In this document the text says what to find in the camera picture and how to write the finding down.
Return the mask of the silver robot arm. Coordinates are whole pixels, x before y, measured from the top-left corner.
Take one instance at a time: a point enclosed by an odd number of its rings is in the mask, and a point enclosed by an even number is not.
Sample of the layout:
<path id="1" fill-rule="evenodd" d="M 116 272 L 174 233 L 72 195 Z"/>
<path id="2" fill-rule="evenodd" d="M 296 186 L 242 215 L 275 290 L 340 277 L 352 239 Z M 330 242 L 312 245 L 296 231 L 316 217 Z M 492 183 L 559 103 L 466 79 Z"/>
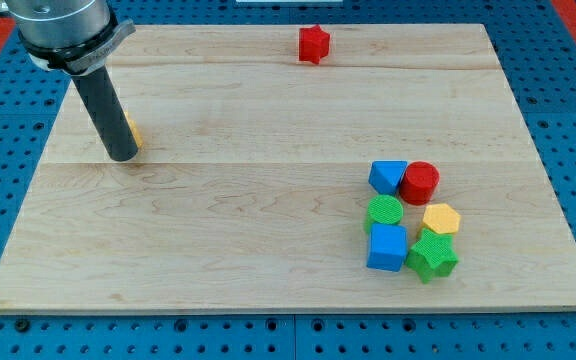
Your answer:
<path id="1" fill-rule="evenodd" d="M 32 62 L 45 71 L 86 76 L 106 63 L 136 31 L 117 19 L 106 0 L 6 0 L 19 39 Z"/>

